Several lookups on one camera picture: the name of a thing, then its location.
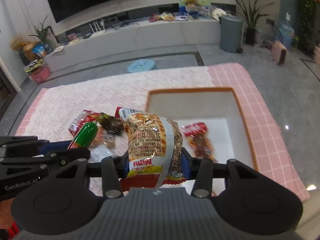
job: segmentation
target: barcode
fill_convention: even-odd
[[[133,114],[133,113],[142,113],[142,111],[139,111],[139,110],[135,110],[135,109],[132,109],[132,108],[121,108],[119,110],[119,116],[120,118],[124,121],[125,119],[127,119],[127,117],[130,115],[130,114]]]

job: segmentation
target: green plant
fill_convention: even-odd
[[[296,0],[298,2],[298,36],[310,43],[315,24],[316,5],[320,0]]]
[[[39,24],[38,24],[38,28],[35,26],[37,35],[34,35],[34,34],[29,35],[29,36],[37,37],[43,44],[50,43],[50,41],[51,41],[50,39],[47,38],[49,27],[44,28],[44,22],[46,21],[47,18],[48,18],[48,15],[44,18],[44,21],[40,23],[41,30],[39,28]]]
[[[257,21],[259,20],[259,18],[263,17],[263,16],[269,16],[270,14],[261,14],[261,10],[265,7],[268,7],[270,5],[275,4],[274,2],[262,5],[262,6],[258,6],[257,7],[257,2],[258,0],[254,0],[254,4],[253,7],[251,6],[250,0],[249,0],[249,10],[247,9],[245,3],[243,0],[241,0],[242,5],[240,4],[240,2],[238,0],[235,0],[236,3],[241,7],[243,14],[239,13],[244,20],[247,22],[247,25],[249,28],[255,29],[256,25],[257,25]]]

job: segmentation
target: potted plant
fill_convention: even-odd
[[[50,39],[47,38],[48,35],[48,30],[49,27],[44,28],[44,22],[46,21],[46,19],[48,18],[48,15],[44,18],[43,22],[40,23],[40,27],[38,26],[38,28],[35,26],[35,30],[37,32],[37,35],[29,35],[29,36],[35,36],[37,37],[40,42],[43,44],[45,51],[47,52],[47,54],[51,53],[51,45],[50,43],[52,42]]]
[[[270,5],[275,4],[274,2],[258,6],[257,2],[258,0],[254,0],[253,7],[251,6],[250,0],[249,0],[249,9],[247,9],[245,3],[243,0],[241,0],[242,4],[238,0],[235,0],[236,3],[240,6],[240,8],[243,11],[243,14],[239,13],[244,20],[246,21],[248,27],[247,27],[247,34],[246,34],[246,43],[250,45],[254,45],[256,40],[256,25],[257,21],[263,17],[263,16],[269,16],[270,14],[261,14],[261,10],[265,7],[268,7]]]
[[[315,26],[316,7],[320,0],[296,0],[298,4],[298,37],[299,46],[312,50],[311,37]]]

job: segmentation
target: snack bag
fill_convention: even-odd
[[[121,135],[123,130],[122,120],[111,115],[101,113],[97,118],[98,123],[108,132],[115,135]]]
[[[67,149],[80,147],[89,148],[98,133],[98,126],[95,122],[86,122],[76,134]]]
[[[154,114],[137,112],[128,108],[119,111],[129,139],[129,173],[120,181],[122,190],[183,182],[182,136],[178,124]]]
[[[182,132],[185,137],[189,137],[189,144],[195,149],[194,154],[204,158],[210,158],[215,161],[211,153],[213,147],[205,136],[208,131],[204,122],[197,122],[190,125],[182,126]]]
[[[100,116],[100,113],[95,113],[89,110],[83,110],[77,117],[76,119],[73,120],[72,124],[68,128],[70,133],[73,136],[76,136],[76,134],[79,132],[81,127],[86,123],[86,122],[94,122],[97,120],[97,118]]]
[[[47,56],[47,52],[44,50],[44,46],[41,43],[38,43],[36,46],[34,46],[32,52],[36,53],[39,57]]]
[[[97,136],[91,144],[91,148],[98,147],[100,145],[105,145],[109,149],[115,147],[115,135],[113,133],[107,132],[102,126],[98,125]]]

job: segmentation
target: gray trash can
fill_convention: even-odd
[[[241,42],[242,19],[233,15],[224,15],[220,18],[220,24],[220,48],[227,52],[237,52]]]

